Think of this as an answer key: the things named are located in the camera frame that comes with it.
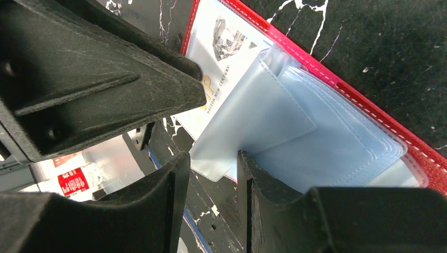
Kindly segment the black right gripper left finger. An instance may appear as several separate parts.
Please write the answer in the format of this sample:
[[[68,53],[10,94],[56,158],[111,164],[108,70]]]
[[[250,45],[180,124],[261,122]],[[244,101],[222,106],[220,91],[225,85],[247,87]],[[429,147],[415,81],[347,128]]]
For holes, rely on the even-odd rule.
[[[182,151],[98,201],[3,192],[1,252],[176,252],[189,176]]]

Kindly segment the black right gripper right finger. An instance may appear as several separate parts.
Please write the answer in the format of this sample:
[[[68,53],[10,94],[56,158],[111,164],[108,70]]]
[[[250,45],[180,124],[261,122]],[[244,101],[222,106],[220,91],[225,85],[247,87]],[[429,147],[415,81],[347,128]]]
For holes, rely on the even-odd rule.
[[[301,193],[237,154],[244,252],[446,252],[446,197],[424,188]]]

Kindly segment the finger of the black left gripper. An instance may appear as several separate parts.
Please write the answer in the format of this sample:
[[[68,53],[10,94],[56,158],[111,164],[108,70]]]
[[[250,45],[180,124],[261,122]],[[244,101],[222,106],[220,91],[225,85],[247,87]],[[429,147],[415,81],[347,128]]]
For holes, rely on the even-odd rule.
[[[200,107],[201,79],[97,1],[1,1],[1,158],[57,158]]]

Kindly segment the red leather card holder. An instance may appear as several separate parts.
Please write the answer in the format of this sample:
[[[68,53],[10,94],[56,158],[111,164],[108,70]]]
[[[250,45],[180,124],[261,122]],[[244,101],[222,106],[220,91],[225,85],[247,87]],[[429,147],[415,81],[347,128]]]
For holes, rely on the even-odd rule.
[[[182,52],[186,55],[198,3]],[[190,149],[192,169],[237,180],[237,153],[297,191],[422,187],[446,194],[446,159],[241,1],[221,1],[272,41]]]

